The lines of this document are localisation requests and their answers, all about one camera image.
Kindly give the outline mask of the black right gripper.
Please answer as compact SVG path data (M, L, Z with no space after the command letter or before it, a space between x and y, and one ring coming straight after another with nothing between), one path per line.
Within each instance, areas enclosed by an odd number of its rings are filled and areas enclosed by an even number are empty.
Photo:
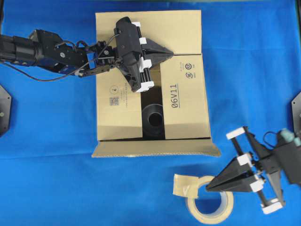
M244 153L237 137L245 135L253 152ZM208 192L253 192L261 200L263 213L270 214L284 207L280 174L283 171L290 184L301 183L301 146L293 142L268 149L248 131L247 127L238 128L226 135L237 152L229 164L208 185Z

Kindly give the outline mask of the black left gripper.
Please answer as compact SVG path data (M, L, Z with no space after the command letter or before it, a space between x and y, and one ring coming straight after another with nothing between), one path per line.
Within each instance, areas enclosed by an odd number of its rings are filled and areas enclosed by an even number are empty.
M145 92L154 86L150 68L174 56L169 49L141 36L140 23L123 17L116 22L116 67L133 92Z

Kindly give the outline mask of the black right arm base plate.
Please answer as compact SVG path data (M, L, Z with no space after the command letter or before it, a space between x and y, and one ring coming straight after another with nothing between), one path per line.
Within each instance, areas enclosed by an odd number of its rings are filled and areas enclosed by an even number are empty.
M298 135L301 134L301 92L291 101L293 129Z

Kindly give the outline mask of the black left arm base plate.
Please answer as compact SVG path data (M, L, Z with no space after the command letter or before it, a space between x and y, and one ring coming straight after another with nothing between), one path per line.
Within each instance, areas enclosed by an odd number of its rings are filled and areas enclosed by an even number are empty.
M0 86L0 136L9 129L11 102L11 95Z

